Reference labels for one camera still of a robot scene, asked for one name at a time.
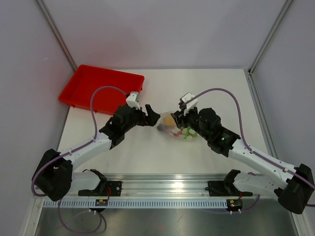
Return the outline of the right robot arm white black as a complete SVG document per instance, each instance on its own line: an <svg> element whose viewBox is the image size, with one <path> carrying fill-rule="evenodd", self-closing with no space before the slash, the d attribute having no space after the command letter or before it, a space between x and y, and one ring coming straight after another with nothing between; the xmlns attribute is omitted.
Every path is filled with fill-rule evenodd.
<svg viewBox="0 0 315 236"><path fill-rule="evenodd" d="M200 111L193 108L187 114L176 111L171 116L179 128L192 128L215 153L242 162L260 173L251 176L231 170L223 183L227 194L240 191L266 196L295 214L302 214L308 206L315 183L307 165L294 166L254 149L238 134L222 126L221 118L211 108Z"/></svg>

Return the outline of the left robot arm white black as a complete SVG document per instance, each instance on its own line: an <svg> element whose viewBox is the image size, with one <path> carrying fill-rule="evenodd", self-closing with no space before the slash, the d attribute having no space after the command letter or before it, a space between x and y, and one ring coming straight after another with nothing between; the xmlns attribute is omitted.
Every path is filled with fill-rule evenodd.
<svg viewBox="0 0 315 236"><path fill-rule="evenodd" d="M75 173L75 170L119 145L135 126L155 126L160 114L155 113L149 104L145 108L144 112L121 105L96 136L86 143L62 152L52 148L47 150L31 179L32 193L38 197L47 196L54 202L71 192L79 196L108 196L111 189L105 175L95 169L81 173Z"/></svg>

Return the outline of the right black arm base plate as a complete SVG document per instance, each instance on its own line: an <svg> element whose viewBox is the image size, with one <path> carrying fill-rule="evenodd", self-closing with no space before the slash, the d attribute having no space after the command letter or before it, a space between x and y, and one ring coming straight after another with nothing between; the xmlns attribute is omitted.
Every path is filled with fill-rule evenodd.
<svg viewBox="0 0 315 236"><path fill-rule="evenodd" d="M251 192L241 192L232 183L225 183L223 180L213 180L207 182L205 190L210 197L251 197Z"/></svg>

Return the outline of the clear zip top bag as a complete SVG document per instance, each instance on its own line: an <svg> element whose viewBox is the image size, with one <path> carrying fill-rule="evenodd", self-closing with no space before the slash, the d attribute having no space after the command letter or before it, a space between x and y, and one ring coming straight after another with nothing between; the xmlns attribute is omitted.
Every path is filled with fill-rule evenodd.
<svg viewBox="0 0 315 236"><path fill-rule="evenodd" d="M187 140L183 140L180 138L180 134L181 134L181 129L177 128L176 126L167 126L163 123L163 118L165 116L171 116L173 112L164 112L160 114L160 119L158 120L158 122L156 123L155 127L156 129L160 132L163 133L165 135L168 135L174 139L177 140L181 140L181 141L187 141Z"/></svg>

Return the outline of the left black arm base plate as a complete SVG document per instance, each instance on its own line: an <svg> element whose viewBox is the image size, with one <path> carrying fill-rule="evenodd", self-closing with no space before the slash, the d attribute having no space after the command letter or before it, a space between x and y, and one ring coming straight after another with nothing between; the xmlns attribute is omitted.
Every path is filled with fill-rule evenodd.
<svg viewBox="0 0 315 236"><path fill-rule="evenodd" d="M94 190L80 190L78 196L81 197L119 197L122 191L121 181L108 180L106 182L100 182Z"/></svg>

